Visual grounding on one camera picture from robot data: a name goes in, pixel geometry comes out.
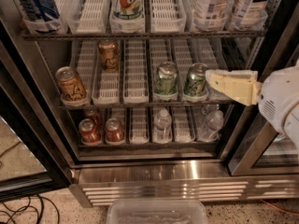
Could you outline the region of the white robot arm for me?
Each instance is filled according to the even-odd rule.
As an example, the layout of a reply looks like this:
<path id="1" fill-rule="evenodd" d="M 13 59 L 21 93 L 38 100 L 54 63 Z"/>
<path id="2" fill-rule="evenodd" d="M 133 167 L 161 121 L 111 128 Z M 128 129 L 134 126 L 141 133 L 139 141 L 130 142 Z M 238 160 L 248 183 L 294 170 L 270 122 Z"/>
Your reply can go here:
<path id="1" fill-rule="evenodd" d="M 257 105 L 278 133 L 286 134 L 299 148 L 299 67 L 272 72 L 264 82 L 257 71 L 206 71 L 206 82 L 242 105 Z"/>

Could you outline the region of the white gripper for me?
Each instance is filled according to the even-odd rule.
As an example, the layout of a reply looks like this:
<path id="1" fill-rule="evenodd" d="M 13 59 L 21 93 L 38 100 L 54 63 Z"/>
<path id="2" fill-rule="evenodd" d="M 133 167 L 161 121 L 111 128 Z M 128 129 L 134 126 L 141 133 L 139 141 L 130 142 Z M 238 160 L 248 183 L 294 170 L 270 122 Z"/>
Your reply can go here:
<path id="1" fill-rule="evenodd" d="M 242 105 L 256 105 L 278 133 L 299 133 L 299 67 L 293 66 L 273 72 L 263 83 L 258 72 L 251 70 L 206 71 L 206 81 Z"/>

